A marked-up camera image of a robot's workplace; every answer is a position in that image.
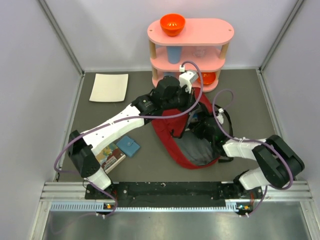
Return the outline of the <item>brown cover book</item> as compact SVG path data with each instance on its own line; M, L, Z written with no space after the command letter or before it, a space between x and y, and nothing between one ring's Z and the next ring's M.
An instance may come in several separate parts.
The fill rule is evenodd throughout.
M125 153L115 143L106 146L96 156L97 161L106 174L110 173L125 158Z

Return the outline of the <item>blue snap wallet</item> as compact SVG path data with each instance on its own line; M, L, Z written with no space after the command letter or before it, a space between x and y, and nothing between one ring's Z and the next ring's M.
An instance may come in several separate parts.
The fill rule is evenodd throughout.
M126 156L130 158L132 158L140 149L140 145L127 135L123 136L116 145Z

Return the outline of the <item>red student backpack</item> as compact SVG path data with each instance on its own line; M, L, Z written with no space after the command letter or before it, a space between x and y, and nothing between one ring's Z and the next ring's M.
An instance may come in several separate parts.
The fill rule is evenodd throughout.
M205 139L199 139L192 132L190 120L195 113L203 113L203 118L213 117L218 105L212 106L209 99L202 94L192 112L175 118L154 119L152 127L171 158L186 169L200 169L215 164L221 157L228 157L222 149L213 149Z

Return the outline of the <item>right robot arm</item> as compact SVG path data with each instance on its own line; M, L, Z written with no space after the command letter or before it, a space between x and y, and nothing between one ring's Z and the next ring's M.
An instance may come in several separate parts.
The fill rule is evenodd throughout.
M305 169L305 164L278 135L266 139L249 140L227 137L213 117L202 117L190 123L189 129L199 139L209 142L214 157L255 160L258 168L238 175L233 192L245 198L252 189L272 185L288 186L293 178Z

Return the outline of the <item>blue illustrated children's book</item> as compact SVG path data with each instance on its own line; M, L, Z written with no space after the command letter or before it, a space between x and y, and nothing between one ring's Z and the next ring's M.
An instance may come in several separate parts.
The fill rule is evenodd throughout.
M191 118L191 120L190 120L190 123L195 124L195 123L201 121L202 118L203 118L203 116L204 116L204 115L203 115L202 112L194 113L193 116L192 116L192 118Z

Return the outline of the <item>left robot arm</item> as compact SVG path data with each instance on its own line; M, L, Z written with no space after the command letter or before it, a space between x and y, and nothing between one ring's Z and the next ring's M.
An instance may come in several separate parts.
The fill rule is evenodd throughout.
M68 157L83 179L96 186L102 198L109 198L114 191L112 180L97 160L109 144L126 133L142 127L161 116L165 110L185 111L195 103L192 83L184 77L165 76L150 93L132 101L123 111L91 130L69 135L71 145Z

